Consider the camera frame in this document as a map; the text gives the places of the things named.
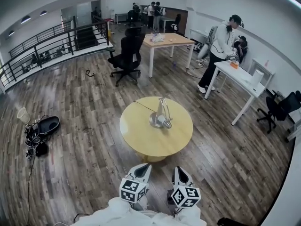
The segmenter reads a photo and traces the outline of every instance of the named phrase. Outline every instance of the staircase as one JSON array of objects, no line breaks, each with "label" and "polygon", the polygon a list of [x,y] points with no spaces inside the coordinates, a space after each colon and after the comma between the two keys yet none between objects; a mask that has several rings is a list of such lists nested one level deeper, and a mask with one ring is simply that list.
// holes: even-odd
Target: staircase
[{"label": "staircase", "polygon": [[98,45],[97,39],[93,33],[92,27],[77,31],[78,50]]}]

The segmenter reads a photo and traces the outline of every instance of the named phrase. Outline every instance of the white trash can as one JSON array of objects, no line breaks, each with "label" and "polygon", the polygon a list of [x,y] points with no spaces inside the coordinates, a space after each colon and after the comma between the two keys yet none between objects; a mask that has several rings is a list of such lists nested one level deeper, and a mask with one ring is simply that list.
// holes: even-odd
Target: white trash can
[{"label": "white trash can", "polygon": [[28,124],[30,122],[30,116],[27,113],[25,107],[19,110],[17,118],[20,119],[24,124]]}]

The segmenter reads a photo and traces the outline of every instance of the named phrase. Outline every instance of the round wooden table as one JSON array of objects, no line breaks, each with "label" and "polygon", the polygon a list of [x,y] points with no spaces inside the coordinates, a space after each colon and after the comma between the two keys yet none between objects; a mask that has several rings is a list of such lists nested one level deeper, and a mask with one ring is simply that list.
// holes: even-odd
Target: round wooden table
[{"label": "round wooden table", "polygon": [[172,118],[171,129],[158,129],[150,125],[149,117],[153,111],[157,111],[159,98],[138,99],[124,110],[120,118],[120,131],[124,140],[145,162],[161,161],[179,152],[192,136],[193,125],[189,113],[170,99],[166,99],[166,102]]}]

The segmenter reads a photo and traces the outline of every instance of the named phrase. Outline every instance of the paper towel roll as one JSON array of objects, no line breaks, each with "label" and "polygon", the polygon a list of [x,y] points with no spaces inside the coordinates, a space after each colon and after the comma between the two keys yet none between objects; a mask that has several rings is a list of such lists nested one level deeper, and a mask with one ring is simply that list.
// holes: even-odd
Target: paper towel roll
[{"label": "paper towel roll", "polygon": [[262,80],[263,75],[264,75],[264,73],[262,73],[261,71],[255,70],[253,77],[250,79],[250,84],[252,85],[253,88],[257,87],[257,85]]}]

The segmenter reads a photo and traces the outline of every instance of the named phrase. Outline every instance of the person in white jacket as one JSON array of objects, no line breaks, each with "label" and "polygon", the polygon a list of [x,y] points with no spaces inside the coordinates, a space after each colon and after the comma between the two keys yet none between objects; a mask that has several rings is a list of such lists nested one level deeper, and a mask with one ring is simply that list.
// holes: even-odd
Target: person in white jacket
[{"label": "person in white jacket", "polygon": [[208,87],[211,82],[216,68],[214,63],[224,61],[227,56],[232,55],[232,44],[236,38],[235,30],[241,25],[241,22],[238,15],[232,15],[229,22],[223,22],[218,26],[210,49],[209,66],[198,83],[198,89],[201,93],[206,93],[205,87]]}]

